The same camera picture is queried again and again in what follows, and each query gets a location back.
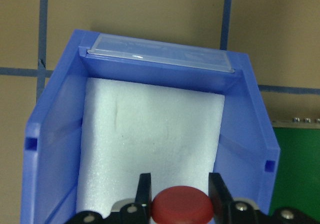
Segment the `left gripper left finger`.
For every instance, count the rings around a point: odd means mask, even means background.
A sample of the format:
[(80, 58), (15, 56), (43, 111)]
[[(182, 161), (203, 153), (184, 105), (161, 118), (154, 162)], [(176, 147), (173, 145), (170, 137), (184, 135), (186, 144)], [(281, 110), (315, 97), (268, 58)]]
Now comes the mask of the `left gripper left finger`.
[(135, 195), (135, 203), (139, 204), (142, 207), (146, 219), (145, 223), (151, 222), (151, 183), (151, 173), (142, 173), (139, 175), (139, 181)]

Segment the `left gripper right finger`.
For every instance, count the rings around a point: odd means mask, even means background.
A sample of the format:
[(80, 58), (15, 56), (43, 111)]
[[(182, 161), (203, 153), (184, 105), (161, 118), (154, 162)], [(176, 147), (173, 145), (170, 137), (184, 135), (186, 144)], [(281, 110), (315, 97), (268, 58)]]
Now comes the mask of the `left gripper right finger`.
[(212, 202), (215, 223), (229, 223), (229, 205), (233, 202), (225, 182), (219, 173), (209, 173), (208, 196)]

